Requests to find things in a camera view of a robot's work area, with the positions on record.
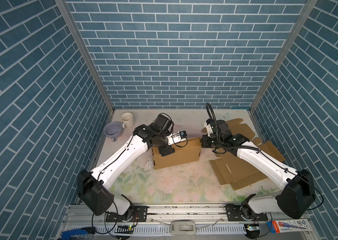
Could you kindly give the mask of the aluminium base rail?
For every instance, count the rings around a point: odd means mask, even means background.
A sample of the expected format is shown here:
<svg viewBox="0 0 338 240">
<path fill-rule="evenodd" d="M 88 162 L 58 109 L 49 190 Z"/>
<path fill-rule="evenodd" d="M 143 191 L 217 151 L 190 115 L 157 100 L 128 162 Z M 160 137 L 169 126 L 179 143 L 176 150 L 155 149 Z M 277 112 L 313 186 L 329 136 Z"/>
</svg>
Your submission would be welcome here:
<svg viewBox="0 0 338 240">
<path fill-rule="evenodd" d="M 264 213 L 249 221 L 242 217 L 237 203 L 175 203 L 141 204 L 134 207 L 132 217 L 122 221 L 114 213 L 95 216 L 85 205 L 71 205 L 57 235 L 64 231 L 85 227 L 96 228 L 90 240 L 317 240 L 316 228 L 310 232 L 272 234 L 267 222 L 292 220 L 287 215 Z M 194 236 L 174 236 L 171 222 L 193 221 Z"/>
</svg>

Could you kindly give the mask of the aluminium corner post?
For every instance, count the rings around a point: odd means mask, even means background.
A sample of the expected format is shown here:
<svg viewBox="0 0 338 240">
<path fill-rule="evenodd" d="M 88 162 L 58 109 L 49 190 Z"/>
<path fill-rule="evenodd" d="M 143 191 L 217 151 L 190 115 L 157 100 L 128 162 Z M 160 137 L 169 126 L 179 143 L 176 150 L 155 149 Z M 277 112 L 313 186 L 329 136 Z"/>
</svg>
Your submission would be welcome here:
<svg viewBox="0 0 338 240">
<path fill-rule="evenodd" d="M 296 22 L 294 23 L 293 27 L 291 28 L 291 31 L 286 38 L 284 44 L 282 45 L 282 48 L 275 58 L 275 61 L 273 65 L 270 67 L 269 72 L 267 76 L 264 78 L 263 84 L 259 88 L 258 93 L 256 94 L 253 102 L 250 105 L 249 113 L 251 115 L 254 114 L 256 108 L 258 107 L 262 97 L 265 95 L 268 87 L 273 81 L 273 78 L 275 77 L 277 71 L 279 70 L 281 64 L 283 63 L 284 59 L 286 58 L 287 54 L 289 53 L 291 47 L 293 46 L 293 43 L 297 39 L 300 31 L 302 30 L 305 22 L 307 21 L 308 17 L 312 13 L 314 7 L 316 6 L 318 0 L 308 0 L 306 1 L 305 5 L 303 6 L 301 13 L 299 14 Z"/>
<path fill-rule="evenodd" d="M 69 9 L 69 6 L 68 6 L 68 3 L 67 1 L 63 1 L 63 0 L 55 0 L 56 2 L 56 5 L 78 47 L 78 50 L 80 51 L 82 57 L 83 57 L 83 60 L 85 62 L 85 64 L 87 65 L 88 67 L 88 70 L 91 74 L 91 76 L 93 77 L 94 79 L 94 82 L 96 84 L 96 86 L 98 87 L 102 97 L 103 97 L 103 100 L 105 101 L 105 104 L 107 105 L 109 111 L 111 114 L 114 113 L 115 109 L 111 103 L 111 100 L 110 98 L 108 97 L 107 95 L 107 92 L 104 88 L 104 85 L 101 81 L 101 78 L 98 74 L 98 71 L 94 65 L 94 62 L 91 58 L 91 55 L 85 45 L 85 42 L 81 36 L 81 33 L 77 27 L 77 24 L 75 23 L 75 20 L 73 18 L 73 15 Z"/>
</svg>

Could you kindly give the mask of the white red blue tube box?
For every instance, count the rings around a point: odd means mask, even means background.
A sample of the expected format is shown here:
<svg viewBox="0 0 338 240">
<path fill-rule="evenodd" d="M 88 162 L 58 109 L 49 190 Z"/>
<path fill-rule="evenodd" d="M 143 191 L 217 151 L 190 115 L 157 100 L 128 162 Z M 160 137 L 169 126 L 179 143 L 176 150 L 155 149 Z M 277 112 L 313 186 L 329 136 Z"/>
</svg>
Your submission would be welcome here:
<svg viewBox="0 0 338 240">
<path fill-rule="evenodd" d="M 267 222 L 272 234 L 289 232 L 310 232 L 312 227 L 307 219 L 298 220 L 275 220 Z"/>
</svg>

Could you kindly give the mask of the brown cardboard box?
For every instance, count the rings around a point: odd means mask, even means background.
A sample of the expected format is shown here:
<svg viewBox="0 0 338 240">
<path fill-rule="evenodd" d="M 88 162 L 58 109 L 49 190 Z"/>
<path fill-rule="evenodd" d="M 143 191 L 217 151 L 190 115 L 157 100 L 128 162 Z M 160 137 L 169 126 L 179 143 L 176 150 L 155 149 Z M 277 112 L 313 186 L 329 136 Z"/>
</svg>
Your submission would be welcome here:
<svg viewBox="0 0 338 240">
<path fill-rule="evenodd" d="M 160 154 L 158 147 L 152 148 L 155 170 L 196 162 L 200 158 L 202 149 L 200 139 L 188 140 L 184 148 L 179 148 L 174 145 L 171 145 L 171 147 L 175 152 L 165 157 Z"/>
<path fill-rule="evenodd" d="M 237 149 L 222 155 L 216 154 L 217 159 L 210 160 L 210 164 L 221 185 L 229 184 L 234 190 L 250 186 L 265 178 L 270 178 L 280 189 L 281 172 L 264 154 L 280 165 L 286 160 L 281 152 L 270 142 L 262 143 L 260 138 L 255 137 L 254 131 L 242 123 L 242 119 L 229 120 L 230 134 L 244 145 L 258 148 L 261 151 Z"/>
</svg>

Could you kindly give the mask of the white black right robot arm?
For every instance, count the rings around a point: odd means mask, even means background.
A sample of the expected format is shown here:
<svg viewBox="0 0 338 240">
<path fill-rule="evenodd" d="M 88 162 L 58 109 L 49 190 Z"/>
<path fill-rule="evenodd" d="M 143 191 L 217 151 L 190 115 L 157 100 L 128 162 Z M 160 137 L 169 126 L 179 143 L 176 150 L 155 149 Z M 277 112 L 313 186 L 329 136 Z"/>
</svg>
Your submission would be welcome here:
<svg viewBox="0 0 338 240">
<path fill-rule="evenodd" d="M 244 219 L 251 221 L 262 213 L 282 212 L 292 219 L 299 219 L 312 210 L 319 190 L 314 186 L 312 174 L 307 170 L 289 167 L 261 150 L 241 134 L 229 136 L 224 143 L 216 134 L 204 135 L 202 148 L 223 149 L 235 157 L 251 164 L 265 174 L 280 189 L 277 193 L 258 196 L 252 194 L 241 203 Z"/>
</svg>

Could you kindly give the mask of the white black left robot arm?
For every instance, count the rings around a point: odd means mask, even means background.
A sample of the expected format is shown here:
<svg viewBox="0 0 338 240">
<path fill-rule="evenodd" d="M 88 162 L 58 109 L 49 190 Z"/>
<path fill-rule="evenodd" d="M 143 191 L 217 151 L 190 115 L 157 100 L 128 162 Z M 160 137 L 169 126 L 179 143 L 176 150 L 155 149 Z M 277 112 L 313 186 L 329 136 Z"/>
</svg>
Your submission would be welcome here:
<svg viewBox="0 0 338 240">
<path fill-rule="evenodd" d="M 174 122 L 167 114 L 159 114 L 150 125 L 136 127 L 127 142 L 102 164 L 90 171 L 80 171 L 78 197 L 95 216 L 109 212 L 128 220 L 134 204 L 127 197 L 111 193 L 113 183 L 135 159 L 151 148 L 157 147 L 165 157 L 175 152 L 174 146 L 187 140 L 185 131 L 174 133 Z"/>
</svg>

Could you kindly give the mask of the cream ceramic mug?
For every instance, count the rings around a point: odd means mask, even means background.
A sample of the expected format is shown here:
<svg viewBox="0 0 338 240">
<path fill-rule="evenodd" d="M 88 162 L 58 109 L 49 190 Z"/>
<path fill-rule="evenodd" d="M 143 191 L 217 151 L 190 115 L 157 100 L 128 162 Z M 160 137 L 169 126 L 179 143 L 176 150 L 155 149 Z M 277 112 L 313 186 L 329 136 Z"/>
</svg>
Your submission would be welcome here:
<svg viewBox="0 0 338 240">
<path fill-rule="evenodd" d="M 123 122 L 122 127 L 124 129 L 132 128 L 135 125 L 135 120 L 132 113 L 123 113 L 121 115 L 121 120 Z"/>
</svg>

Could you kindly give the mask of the blue black tool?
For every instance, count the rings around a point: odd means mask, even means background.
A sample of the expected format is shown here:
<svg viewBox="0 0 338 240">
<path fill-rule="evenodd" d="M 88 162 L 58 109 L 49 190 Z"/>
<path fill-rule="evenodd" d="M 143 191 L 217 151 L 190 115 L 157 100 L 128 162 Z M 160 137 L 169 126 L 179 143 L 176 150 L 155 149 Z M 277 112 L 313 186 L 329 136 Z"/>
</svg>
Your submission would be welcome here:
<svg viewBox="0 0 338 240">
<path fill-rule="evenodd" d="M 80 229 L 72 229 L 61 233 L 59 240 L 89 240 L 96 233 L 96 228 L 85 227 Z"/>
</svg>

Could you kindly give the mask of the aluminium corner post right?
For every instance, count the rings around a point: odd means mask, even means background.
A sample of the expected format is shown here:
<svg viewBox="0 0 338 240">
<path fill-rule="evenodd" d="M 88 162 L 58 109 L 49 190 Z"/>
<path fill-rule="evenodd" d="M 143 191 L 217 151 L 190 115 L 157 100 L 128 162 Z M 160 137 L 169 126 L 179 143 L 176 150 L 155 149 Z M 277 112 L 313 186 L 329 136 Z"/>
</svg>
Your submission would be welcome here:
<svg viewBox="0 0 338 240">
<path fill-rule="evenodd" d="M 264 78 L 263 84 L 259 88 L 258 93 L 256 94 L 253 102 L 250 105 L 249 113 L 251 115 L 254 114 L 256 108 L 258 107 L 262 97 L 265 95 L 268 87 L 273 81 L 273 78 L 275 77 L 277 71 L 279 70 L 281 64 L 283 63 L 284 59 L 286 58 L 287 54 L 289 53 L 291 47 L 293 46 L 293 43 L 297 39 L 300 31 L 302 30 L 305 22 L 307 21 L 308 17 L 312 13 L 314 7 L 316 6 L 318 0 L 308 0 L 306 1 L 305 5 L 303 6 L 301 13 L 299 14 L 296 22 L 294 23 L 293 27 L 291 28 L 291 31 L 286 38 L 284 44 L 282 45 L 282 48 L 275 58 L 275 61 L 273 65 L 270 67 L 269 72 L 267 76 Z"/>
</svg>

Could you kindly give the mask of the aluminium corner post left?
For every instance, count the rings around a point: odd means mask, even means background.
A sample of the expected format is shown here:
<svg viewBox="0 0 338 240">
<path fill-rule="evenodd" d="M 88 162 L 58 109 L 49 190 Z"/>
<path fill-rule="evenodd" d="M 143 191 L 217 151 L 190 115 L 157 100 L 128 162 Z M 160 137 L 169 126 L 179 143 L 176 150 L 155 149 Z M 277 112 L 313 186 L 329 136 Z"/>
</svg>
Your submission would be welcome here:
<svg viewBox="0 0 338 240">
<path fill-rule="evenodd" d="M 91 76 L 93 77 L 94 79 L 94 82 L 96 84 L 96 86 L 98 87 L 102 97 L 103 97 L 103 100 L 105 101 L 105 104 L 107 105 L 109 111 L 111 114 L 114 113 L 115 109 L 111 103 L 111 100 L 110 98 L 108 97 L 107 95 L 107 92 L 104 88 L 104 85 L 101 81 L 101 78 L 98 74 L 98 71 L 94 65 L 94 62 L 91 58 L 91 55 L 85 45 L 85 42 L 81 36 L 81 33 L 77 27 L 77 24 L 75 23 L 75 20 L 73 18 L 73 15 L 69 9 L 69 6 L 68 6 L 68 3 L 67 1 L 63 1 L 63 0 L 55 0 L 56 2 L 56 5 L 78 47 L 78 50 L 80 51 L 82 57 L 83 57 L 83 60 L 85 62 L 85 64 L 87 65 L 88 67 L 88 70 L 91 74 Z"/>
</svg>

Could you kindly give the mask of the lavender ceramic bowl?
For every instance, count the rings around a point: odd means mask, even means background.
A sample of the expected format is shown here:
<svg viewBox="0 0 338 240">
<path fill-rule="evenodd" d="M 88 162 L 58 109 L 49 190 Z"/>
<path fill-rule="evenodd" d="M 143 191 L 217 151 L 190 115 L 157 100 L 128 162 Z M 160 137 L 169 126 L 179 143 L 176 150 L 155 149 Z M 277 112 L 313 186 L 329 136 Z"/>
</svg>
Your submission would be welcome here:
<svg viewBox="0 0 338 240">
<path fill-rule="evenodd" d="M 123 127 L 118 122 L 111 122 L 104 127 L 105 136 L 115 142 L 123 133 Z"/>
</svg>

